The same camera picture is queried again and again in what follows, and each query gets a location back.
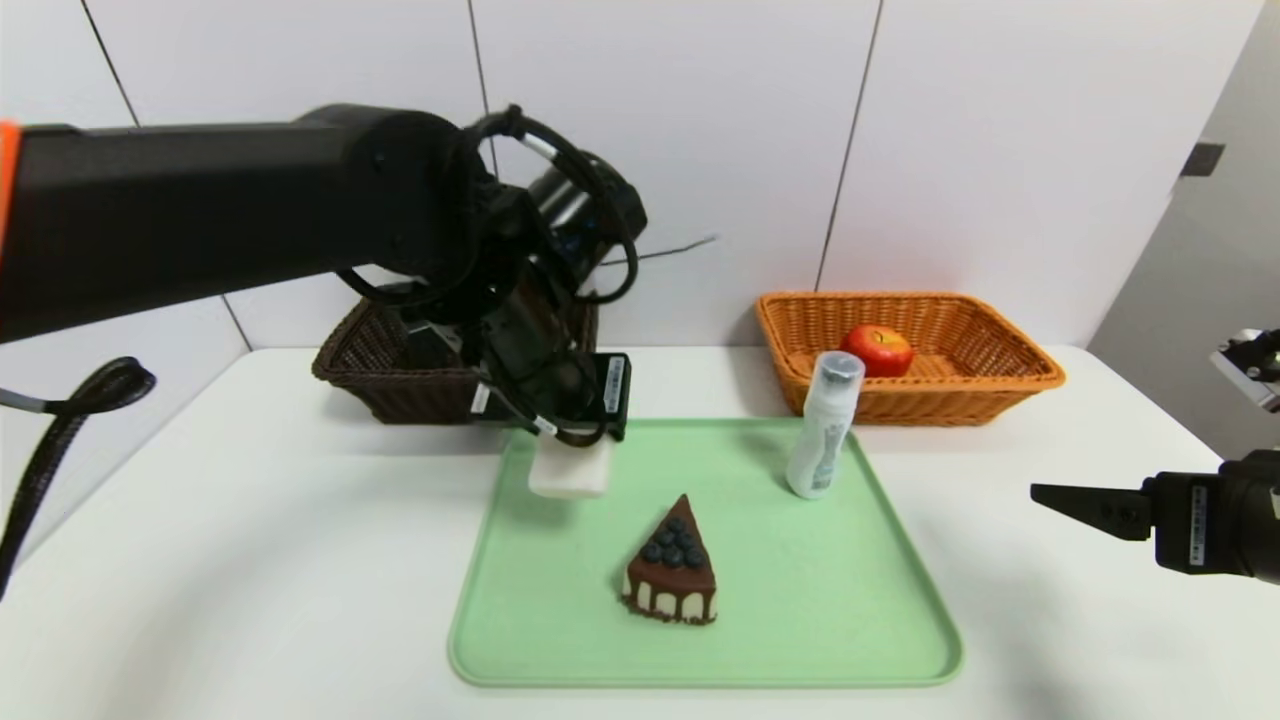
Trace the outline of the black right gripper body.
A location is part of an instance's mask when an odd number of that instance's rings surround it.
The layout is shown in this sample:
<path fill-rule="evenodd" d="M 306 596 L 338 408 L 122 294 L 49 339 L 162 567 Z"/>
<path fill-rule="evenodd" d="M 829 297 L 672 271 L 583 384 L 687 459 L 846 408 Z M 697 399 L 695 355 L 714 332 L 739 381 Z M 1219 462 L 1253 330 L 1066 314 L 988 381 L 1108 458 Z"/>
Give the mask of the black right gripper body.
<path fill-rule="evenodd" d="M 1216 473 L 1162 471 L 1144 480 L 1155 559 L 1187 575 L 1279 583 L 1279 452 L 1254 450 Z"/>

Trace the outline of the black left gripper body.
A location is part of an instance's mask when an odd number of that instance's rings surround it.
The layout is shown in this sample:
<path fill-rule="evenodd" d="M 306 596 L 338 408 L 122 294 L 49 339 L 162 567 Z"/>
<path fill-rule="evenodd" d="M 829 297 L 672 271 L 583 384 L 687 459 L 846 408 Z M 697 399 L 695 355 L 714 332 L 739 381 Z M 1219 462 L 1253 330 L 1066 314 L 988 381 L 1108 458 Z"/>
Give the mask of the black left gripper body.
<path fill-rule="evenodd" d="M 515 386 L 515 411 L 561 443 L 625 441 L 632 364 L 625 354 L 570 351 Z"/>

